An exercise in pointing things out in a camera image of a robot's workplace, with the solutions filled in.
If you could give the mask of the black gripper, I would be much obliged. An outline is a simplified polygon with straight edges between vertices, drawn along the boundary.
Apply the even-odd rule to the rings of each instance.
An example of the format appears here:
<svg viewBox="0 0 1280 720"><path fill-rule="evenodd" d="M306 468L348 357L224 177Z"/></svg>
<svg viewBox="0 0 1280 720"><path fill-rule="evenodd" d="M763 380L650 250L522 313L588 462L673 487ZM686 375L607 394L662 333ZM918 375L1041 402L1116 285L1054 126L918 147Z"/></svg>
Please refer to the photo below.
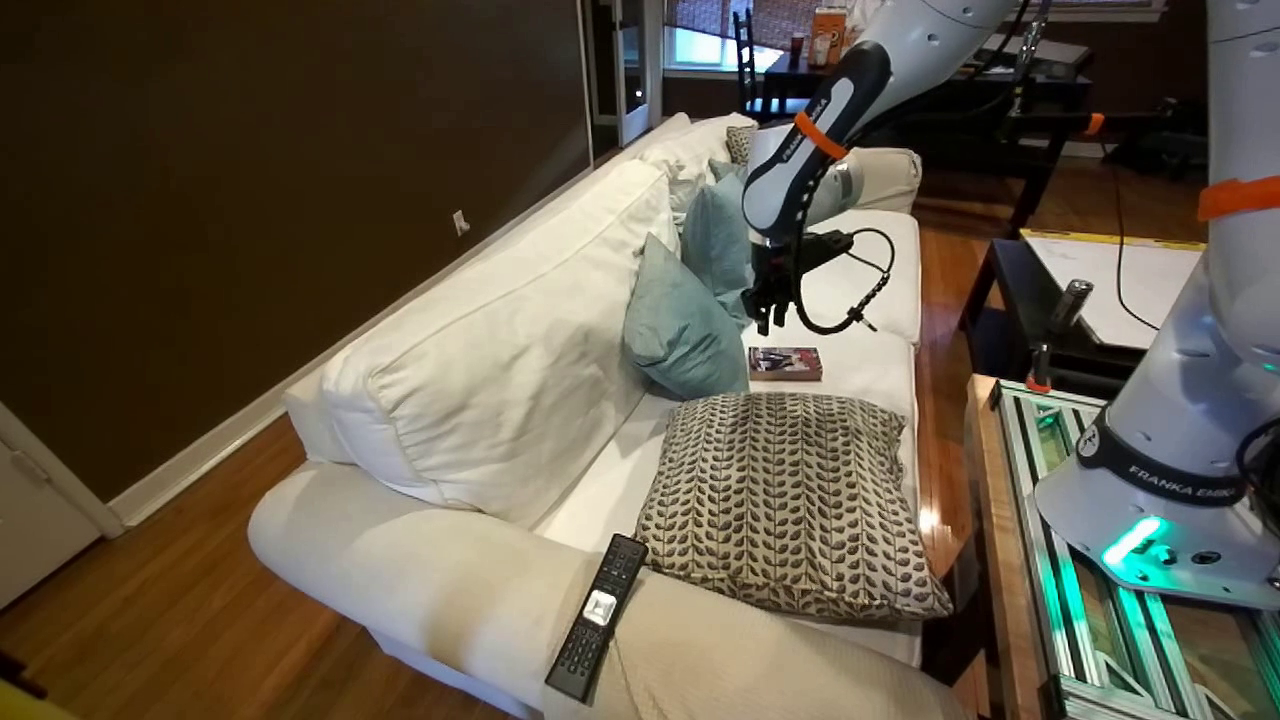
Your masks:
<svg viewBox="0 0 1280 720"><path fill-rule="evenodd" d="M746 293L746 309L758 323L758 333L769 333L785 323L790 313L799 315L809 333L817 333L817 320L805 309L799 281L838 261L840 254L854 250L850 233L805 233L790 250L752 250L752 290Z"/></svg>

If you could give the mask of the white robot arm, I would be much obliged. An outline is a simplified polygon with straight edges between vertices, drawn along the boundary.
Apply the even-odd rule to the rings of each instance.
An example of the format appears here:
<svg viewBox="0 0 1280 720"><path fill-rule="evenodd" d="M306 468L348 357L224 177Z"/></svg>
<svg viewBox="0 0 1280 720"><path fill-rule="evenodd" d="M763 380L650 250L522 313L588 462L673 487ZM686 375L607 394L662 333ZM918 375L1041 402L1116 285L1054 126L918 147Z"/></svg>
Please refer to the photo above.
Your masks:
<svg viewBox="0 0 1280 720"><path fill-rule="evenodd" d="M799 309L805 222L827 165L884 114L950 82L1015 0L888 0L749 171L759 329ZM1033 487L1059 541L1123 588L1280 605L1280 0L1210 4L1210 250L1119 396Z"/></svg>

